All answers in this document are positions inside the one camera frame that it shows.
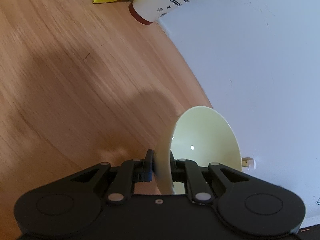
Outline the cream ceramic bowl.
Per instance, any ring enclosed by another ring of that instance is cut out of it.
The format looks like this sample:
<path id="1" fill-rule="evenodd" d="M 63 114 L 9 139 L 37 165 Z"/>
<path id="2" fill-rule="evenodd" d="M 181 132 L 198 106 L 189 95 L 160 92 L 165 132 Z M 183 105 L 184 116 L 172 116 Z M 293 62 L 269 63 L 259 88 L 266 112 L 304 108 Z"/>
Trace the cream ceramic bowl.
<path id="1" fill-rule="evenodd" d="M 221 163 L 242 171 L 236 137 L 224 117 L 206 106 L 195 106 L 178 116 L 160 136 L 153 154 L 155 178 L 161 194 L 180 194 L 170 169 L 170 155 L 189 159 L 199 166 Z"/>

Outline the small white-capped jar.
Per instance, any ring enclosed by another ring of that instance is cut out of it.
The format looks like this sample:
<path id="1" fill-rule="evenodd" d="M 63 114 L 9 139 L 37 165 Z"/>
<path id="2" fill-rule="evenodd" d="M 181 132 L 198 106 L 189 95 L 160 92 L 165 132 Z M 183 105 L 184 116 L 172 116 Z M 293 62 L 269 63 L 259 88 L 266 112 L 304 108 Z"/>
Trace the small white-capped jar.
<path id="1" fill-rule="evenodd" d="M 242 171 L 254 171 L 256 169 L 256 162 L 253 158 L 242 158 Z"/>

